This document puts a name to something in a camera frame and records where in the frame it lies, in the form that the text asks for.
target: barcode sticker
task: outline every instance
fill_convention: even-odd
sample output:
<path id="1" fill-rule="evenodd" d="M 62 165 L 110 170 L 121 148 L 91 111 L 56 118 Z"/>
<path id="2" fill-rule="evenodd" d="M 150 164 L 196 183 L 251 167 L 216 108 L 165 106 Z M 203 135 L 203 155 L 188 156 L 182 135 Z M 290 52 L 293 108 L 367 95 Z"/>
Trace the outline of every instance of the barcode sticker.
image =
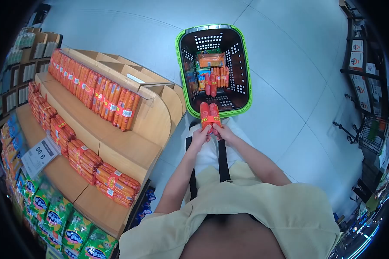
<path id="1" fill-rule="evenodd" d="M 133 114 L 132 111 L 127 111 L 127 110 L 122 111 L 122 116 L 131 117 L 131 114 Z"/>

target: green shopping basket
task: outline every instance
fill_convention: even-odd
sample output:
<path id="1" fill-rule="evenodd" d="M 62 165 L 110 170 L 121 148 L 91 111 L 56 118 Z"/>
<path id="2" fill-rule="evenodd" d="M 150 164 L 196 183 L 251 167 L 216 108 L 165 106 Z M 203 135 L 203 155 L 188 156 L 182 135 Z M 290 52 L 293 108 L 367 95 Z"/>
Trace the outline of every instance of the green shopping basket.
<path id="1" fill-rule="evenodd" d="M 252 105 L 252 87 L 248 54 L 242 32 L 229 24 L 210 24 L 188 28 L 176 38 L 177 59 L 183 81 L 183 92 L 189 113 L 200 118 L 200 103 L 216 103 L 221 118 L 244 113 Z M 196 52 L 220 48 L 229 67 L 229 87 L 218 88 L 212 97 L 199 91 L 196 74 Z"/>

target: basket rim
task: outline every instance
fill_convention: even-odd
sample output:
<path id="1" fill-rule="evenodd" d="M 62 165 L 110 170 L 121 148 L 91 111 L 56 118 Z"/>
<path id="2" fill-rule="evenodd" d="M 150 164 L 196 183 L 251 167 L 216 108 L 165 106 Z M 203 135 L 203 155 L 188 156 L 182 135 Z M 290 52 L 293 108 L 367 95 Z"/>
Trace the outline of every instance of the basket rim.
<path id="1" fill-rule="evenodd" d="M 185 74 L 183 71 L 183 63 L 182 63 L 182 60 L 180 57 L 180 55 L 181 55 L 181 53 L 180 53 L 180 41 L 181 41 L 182 37 L 186 34 L 186 31 L 188 29 L 204 27 L 204 26 L 211 26 L 211 25 L 228 25 L 231 29 L 235 30 L 239 34 L 239 36 L 241 37 L 241 40 L 242 40 L 242 46 L 244 48 L 245 63 L 246 63 L 245 67 L 246 67 L 246 71 L 247 71 L 247 75 L 248 75 L 248 89 L 249 89 L 248 90 L 248 97 L 249 97 L 248 101 L 246 102 L 244 107 L 242 107 L 238 110 L 219 112 L 219 115 L 221 118 L 232 117 L 232 116 L 239 115 L 239 114 L 246 112 L 252 105 L 252 84 L 251 84 L 251 79 L 250 79 L 248 51 L 246 49 L 245 38 L 244 38 L 244 35 L 242 34 L 241 30 L 232 24 L 204 24 L 204 25 L 186 28 L 186 29 L 182 30 L 177 35 L 176 40 L 175 40 L 175 46 L 176 46 L 177 60 L 179 62 L 179 66 L 180 66 L 180 76 L 182 78 L 182 88 L 183 88 L 183 94 L 184 94 L 185 102 L 186 102 L 186 109 L 193 117 L 200 118 L 200 113 L 195 111 L 192 108 L 192 106 L 190 105 L 189 93 L 187 92 L 187 85 L 186 85 L 186 81 L 184 80 Z"/>

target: finger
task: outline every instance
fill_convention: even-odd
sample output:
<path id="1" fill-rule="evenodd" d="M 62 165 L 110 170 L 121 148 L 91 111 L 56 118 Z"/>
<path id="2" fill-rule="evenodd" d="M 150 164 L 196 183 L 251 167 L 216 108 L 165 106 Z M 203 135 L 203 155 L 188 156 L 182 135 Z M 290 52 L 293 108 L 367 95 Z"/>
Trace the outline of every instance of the finger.
<path id="1" fill-rule="evenodd" d="M 204 128 L 204 130 L 202 131 L 202 134 L 206 136 L 210 128 L 211 128 L 211 126 L 210 126 L 210 125 L 207 125 L 207 126 Z"/>

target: tiled floor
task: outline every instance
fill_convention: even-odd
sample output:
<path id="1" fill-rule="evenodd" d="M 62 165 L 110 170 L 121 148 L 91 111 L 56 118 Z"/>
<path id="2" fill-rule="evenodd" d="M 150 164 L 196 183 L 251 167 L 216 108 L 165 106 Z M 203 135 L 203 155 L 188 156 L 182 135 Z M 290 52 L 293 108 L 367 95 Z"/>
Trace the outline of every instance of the tiled floor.
<path id="1" fill-rule="evenodd" d="M 321 187 L 338 215 L 350 214 L 356 205 L 349 199 L 351 187 L 361 175 L 363 156 L 332 125 L 360 125 L 359 114 L 344 99 L 350 92 L 340 73 L 347 20 L 337 0 L 210 0 L 207 5 L 219 12 L 211 16 L 177 0 L 59 0 L 43 30 L 63 34 L 64 47 L 119 54 L 181 84 L 177 34 L 201 24 L 236 25 L 248 49 L 253 104 L 234 119 L 293 182 Z M 183 157 L 191 120 L 183 117 L 153 170 L 157 197 Z"/>

